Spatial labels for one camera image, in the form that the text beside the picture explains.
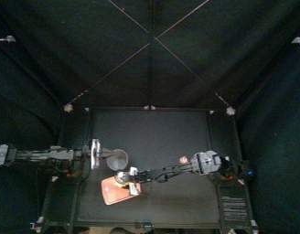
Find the red object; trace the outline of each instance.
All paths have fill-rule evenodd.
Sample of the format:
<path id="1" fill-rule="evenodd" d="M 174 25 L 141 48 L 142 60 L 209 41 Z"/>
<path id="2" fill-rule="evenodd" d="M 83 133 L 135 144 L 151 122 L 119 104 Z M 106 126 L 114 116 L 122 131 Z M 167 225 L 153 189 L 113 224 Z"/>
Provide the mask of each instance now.
<path id="1" fill-rule="evenodd" d="M 130 194 L 130 189 L 122 188 L 122 185 L 117 182 L 115 176 L 103 180 L 102 188 L 107 205 L 113 205 L 138 196 Z M 137 188 L 142 191 L 141 184 L 137 184 Z"/>

